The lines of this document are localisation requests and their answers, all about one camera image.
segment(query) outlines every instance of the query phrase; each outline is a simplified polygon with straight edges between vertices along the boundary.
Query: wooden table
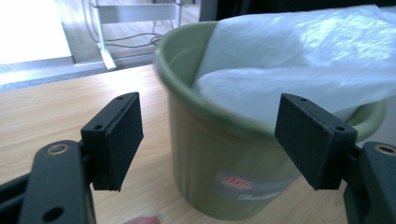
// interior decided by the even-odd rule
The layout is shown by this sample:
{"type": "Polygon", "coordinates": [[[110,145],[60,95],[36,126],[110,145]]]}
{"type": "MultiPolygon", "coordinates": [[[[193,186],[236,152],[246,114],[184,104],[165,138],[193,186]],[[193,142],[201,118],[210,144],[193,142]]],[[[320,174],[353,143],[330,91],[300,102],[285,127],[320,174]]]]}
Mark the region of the wooden table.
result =
{"type": "MultiPolygon", "coordinates": [[[[94,191],[98,223],[161,213],[164,223],[228,223],[189,205],[172,175],[166,91],[152,65],[0,93],[0,184],[30,171],[33,156],[79,130],[113,98],[139,91],[145,137],[121,192],[94,191]]],[[[257,216],[235,223],[347,223],[343,189],[314,191],[299,178],[257,216]]]]}

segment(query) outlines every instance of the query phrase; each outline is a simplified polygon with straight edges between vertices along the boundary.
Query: green bucket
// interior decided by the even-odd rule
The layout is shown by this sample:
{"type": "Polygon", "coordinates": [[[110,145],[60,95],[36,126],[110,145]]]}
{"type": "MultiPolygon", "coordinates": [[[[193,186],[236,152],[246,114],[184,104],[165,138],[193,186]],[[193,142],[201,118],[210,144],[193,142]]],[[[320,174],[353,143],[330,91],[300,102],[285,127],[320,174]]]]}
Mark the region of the green bucket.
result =
{"type": "MultiPolygon", "coordinates": [[[[216,107],[191,87],[217,23],[199,22],[166,34],[155,52],[169,92],[174,176],[180,192],[215,218],[252,217],[300,175],[274,128],[216,107]]],[[[381,124],[384,102],[364,105],[349,119],[359,141],[381,124]]]]}

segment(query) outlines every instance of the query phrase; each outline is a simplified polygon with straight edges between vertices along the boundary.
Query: bucket label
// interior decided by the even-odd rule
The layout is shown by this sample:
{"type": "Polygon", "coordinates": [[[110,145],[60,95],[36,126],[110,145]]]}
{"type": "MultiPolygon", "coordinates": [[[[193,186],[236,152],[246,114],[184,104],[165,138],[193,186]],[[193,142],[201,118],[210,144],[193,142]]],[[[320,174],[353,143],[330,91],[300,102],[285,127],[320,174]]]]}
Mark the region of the bucket label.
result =
{"type": "Polygon", "coordinates": [[[261,180],[220,171],[215,180],[215,192],[219,196],[231,200],[264,201],[274,198],[296,178],[261,180]]]}

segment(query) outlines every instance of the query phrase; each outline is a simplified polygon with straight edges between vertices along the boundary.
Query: brass insert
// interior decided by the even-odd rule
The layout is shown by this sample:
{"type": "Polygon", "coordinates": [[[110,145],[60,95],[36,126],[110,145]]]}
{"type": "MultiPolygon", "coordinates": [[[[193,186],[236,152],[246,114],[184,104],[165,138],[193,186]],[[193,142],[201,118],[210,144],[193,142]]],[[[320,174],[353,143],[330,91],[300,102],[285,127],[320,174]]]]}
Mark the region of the brass insert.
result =
{"type": "Polygon", "coordinates": [[[69,149],[69,145],[61,143],[47,149],[47,153],[51,156],[55,156],[66,152],[67,149],[69,149]]]}
{"type": "Polygon", "coordinates": [[[374,148],[377,151],[384,153],[386,155],[396,156],[396,148],[395,147],[386,146],[386,145],[375,145],[374,148]]]}

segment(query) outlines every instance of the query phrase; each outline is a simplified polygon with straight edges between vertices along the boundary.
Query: white plastic bag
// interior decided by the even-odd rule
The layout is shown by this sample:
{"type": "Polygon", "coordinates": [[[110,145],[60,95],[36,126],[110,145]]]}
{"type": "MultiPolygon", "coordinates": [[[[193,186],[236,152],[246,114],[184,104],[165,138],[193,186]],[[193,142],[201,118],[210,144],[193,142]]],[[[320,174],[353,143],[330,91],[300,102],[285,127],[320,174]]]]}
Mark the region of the white plastic bag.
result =
{"type": "Polygon", "coordinates": [[[357,106],[396,95],[396,76],[386,68],[224,69],[201,77],[195,88],[215,105],[275,126],[283,92],[346,120],[357,106]]]}
{"type": "Polygon", "coordinates": [[[396,14],[376,6],[246,15],[219,22],[195,89],[275,124],[282,92],[332,113],[353,111],[395,95],[395,71],[396,14]]]}

